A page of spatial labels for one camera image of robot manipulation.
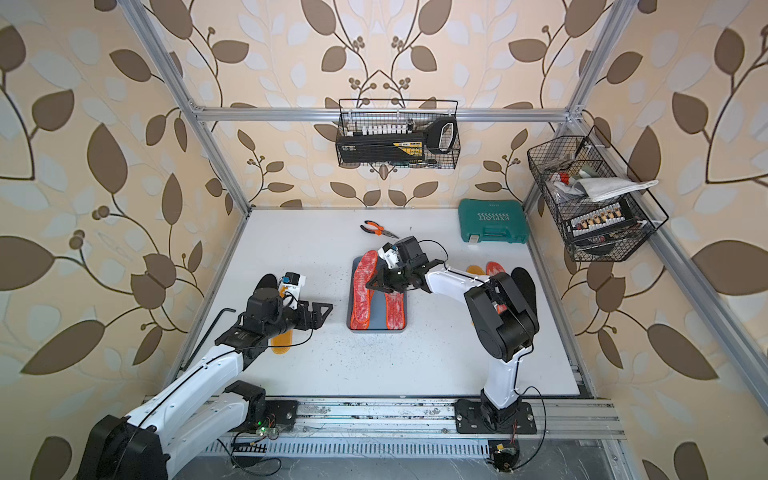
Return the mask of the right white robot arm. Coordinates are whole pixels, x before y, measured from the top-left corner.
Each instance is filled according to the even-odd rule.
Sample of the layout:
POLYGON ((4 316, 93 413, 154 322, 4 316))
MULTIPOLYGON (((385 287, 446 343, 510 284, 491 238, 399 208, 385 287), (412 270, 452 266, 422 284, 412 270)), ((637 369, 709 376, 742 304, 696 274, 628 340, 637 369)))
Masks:
POLYGON ((493 432, 509 431, 520 409, 517 390, 520 360, 533 352, 539 332, 535 284, 529 271, 474 275, 431 260, 410 236, 373 252, 373 276, 366 287, 385 294, 421 290, 463 303, 476 335, 492 357, 479 410, 493 432))

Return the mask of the blue storage box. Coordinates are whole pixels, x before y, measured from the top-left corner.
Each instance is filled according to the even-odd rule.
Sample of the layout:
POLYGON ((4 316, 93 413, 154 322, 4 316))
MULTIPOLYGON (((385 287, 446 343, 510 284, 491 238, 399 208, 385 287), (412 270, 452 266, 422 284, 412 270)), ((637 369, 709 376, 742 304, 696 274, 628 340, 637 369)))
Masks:
MULTIPOLYGON (((352 276, 355 271, 355 268, 358 265, 358 262, 360 261, 360 258, 358 257, 353 261, 353 268, 352 268, 352 276)), ((350 282, 350 298, 349 298, 349 305, 348 305, 348 314, 347 314, 347 327, 353 331, 353 332, 372 332, 372 333, 394 333, 394 332, 400 332, 400 331, 391 331, 386 328, 386 293, 370 290, 372 293, 372 302, 371 302, 371 318, 370 318, 370 326, 367 330, 351 330, 350 329, 350 314, 352 312, 352 277, 350 282)))

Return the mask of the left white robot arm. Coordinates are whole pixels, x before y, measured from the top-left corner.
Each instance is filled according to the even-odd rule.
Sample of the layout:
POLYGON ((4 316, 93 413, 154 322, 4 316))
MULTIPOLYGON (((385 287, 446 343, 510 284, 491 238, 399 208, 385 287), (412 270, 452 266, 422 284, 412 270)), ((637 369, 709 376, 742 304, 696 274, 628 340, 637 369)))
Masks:
POLYGON ((80 479, 171 479, 207 446, 232 430, 276 423, 264 388, 240 375, 273 338, 320 329, 330 303, 286 300, 257 288, 234 324, 170 385, 123 417, 107 415, 91 430, 80 479))

